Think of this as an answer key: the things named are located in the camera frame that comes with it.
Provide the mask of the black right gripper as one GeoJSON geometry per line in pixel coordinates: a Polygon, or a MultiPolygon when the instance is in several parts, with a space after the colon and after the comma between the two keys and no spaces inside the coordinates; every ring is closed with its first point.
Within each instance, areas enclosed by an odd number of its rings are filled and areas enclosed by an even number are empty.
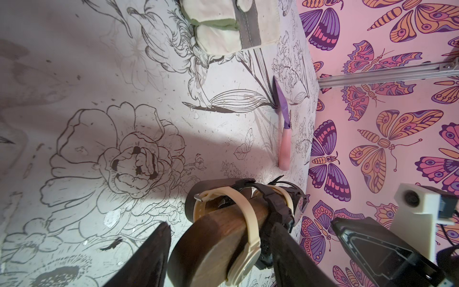
{"type": "Polygon", "coordinates": [[[377,287],[445,287],[445,273],[373,220],[336,218],[331,227],[349,257],[377,287]]]}

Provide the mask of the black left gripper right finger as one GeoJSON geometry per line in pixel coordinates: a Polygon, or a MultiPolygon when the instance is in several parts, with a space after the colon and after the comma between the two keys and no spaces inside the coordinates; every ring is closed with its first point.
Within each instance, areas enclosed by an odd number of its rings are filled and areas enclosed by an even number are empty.
{"type": "Polygon", "coordinates": [[[278,287],[334,287],[336,284],[308,257],[279,223],[271,230],[270,247],[278,287]]]}

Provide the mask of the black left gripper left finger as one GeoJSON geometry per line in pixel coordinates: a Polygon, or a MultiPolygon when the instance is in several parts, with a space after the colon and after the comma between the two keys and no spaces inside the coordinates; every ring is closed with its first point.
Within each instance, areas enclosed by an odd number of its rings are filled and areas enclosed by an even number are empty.
{"type": "Polygon", "coordinates": [[[106,287],[162,287],[166,279],[171,228],[162,222],[106,287]]]}

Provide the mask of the black chunky sport watch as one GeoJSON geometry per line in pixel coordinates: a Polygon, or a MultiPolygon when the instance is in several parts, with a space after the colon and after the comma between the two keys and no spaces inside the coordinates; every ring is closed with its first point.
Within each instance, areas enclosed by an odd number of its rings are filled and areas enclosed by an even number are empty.
{"type": "Polygon", "coordinates": [[[260,229],[261,255],[255,264],[259,270],[271,269],[273,267],[273,255],[271,252],[270,238],[271,230],[275,224],[280,224],[288,232],[294,224],[294,214],[287,207],[284,198],[277,194],[268,185],[276,185],[274,181],[268,184],[261,184],[252,178],[240,179],[231,187],[237,191],[245,188],[254,188],[261,193],[262,198],[268,204],[268,216],[260,229]]]}

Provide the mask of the translucent beige watch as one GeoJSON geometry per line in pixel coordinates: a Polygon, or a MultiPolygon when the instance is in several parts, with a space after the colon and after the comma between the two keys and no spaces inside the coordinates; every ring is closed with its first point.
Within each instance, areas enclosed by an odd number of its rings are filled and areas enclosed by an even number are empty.
{"type": "Polygon", "coordinates": [[[293,204],[290,194],[282,187],[278,187],[275,185],[268,185],[268,186],[272,188],[277,194],[281,195],[284,198],[287,207],[291,210],[291,213],[294,214],[294,204],[293,204]]]}

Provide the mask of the black round watch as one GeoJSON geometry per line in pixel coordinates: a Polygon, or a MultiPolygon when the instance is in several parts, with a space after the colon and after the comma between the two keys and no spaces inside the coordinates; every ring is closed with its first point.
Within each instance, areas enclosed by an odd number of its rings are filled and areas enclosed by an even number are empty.
{"type": "Polygon", "coordinates": [[[290,185],[288,193],[290,194],[294,204],[294,226],[296,226],[300,222],[300,219],[310,202],[310,195],[305,194],[299,186],[293,183],[287,182],[287,184],[290,185]]]}

